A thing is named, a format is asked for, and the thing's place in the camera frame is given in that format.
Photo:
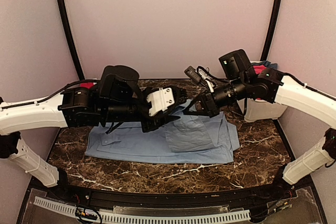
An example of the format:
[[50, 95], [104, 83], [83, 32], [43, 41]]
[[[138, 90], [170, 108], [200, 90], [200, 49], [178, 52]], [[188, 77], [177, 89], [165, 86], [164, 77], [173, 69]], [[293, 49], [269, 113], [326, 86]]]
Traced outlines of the red t-shirt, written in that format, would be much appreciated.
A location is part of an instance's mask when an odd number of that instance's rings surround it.
[[81, 84], [80, 84], [80, 87], [90, 89], [90, 88], [92, 88], [95, 84], [96, 84], [95, 82], [86, 82], [86, 83], [81, 83]]

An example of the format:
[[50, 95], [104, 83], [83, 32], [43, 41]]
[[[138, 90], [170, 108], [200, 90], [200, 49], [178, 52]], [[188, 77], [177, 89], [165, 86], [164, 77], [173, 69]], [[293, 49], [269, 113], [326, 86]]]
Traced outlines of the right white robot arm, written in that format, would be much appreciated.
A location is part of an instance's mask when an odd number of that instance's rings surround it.
[[328, 126], [313, 147], [280, 169], [279, 179], [268, 187], [271, 199], [280, 199], [287, 193], [288, 185], [335, 163], [335, 97], [300, 82], [289, 73], [274, 69], [266, 69], [259, 75], [240, 73], [230, 83], [198, 94], [184, 114], [194, 114], [191, 107], [198, 103], [201, 106], [198, 114], [211, 118], [217, 116], [222, 107], [242, 99], [261, 99], [286, 106]]

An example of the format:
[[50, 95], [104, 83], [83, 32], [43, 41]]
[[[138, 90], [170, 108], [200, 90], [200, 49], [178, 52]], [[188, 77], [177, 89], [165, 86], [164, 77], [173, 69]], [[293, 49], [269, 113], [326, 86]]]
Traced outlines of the light blue shirt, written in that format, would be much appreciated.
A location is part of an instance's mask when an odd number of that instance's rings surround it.
[[139, 122], [125, 122], [111, 133], [111, 124], [94, 127], [88, 137], [87, 156], [151, 164], [227, 164], [240, 147], [236, 126], [223, 112], [209, 118], [185, 115], [186, 102], [173, 115], [179, 119], [144, 133]]

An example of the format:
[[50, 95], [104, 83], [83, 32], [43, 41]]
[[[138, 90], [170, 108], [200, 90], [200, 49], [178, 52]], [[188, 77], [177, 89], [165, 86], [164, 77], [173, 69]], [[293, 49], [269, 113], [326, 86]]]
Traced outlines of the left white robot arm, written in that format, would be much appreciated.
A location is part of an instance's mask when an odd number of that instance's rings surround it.
[[53, 94], [34, 100], [1, 101], [1, 158], [8, 159], [45, 187], [53, 188], [63, 201], [74, 197], [67, 173], [47, 163], [23, 140], [24, 130], [45, 127], [107, 127], [112, 133], [126, 122], [140, 122], [144, 133], [175, 121], [175, 108], [187, 100], [187, 92], [176, 86], [140, 89], [121, 88], [115, 98], [99, 93], [99, 81], [88, 79], [69, 83]]

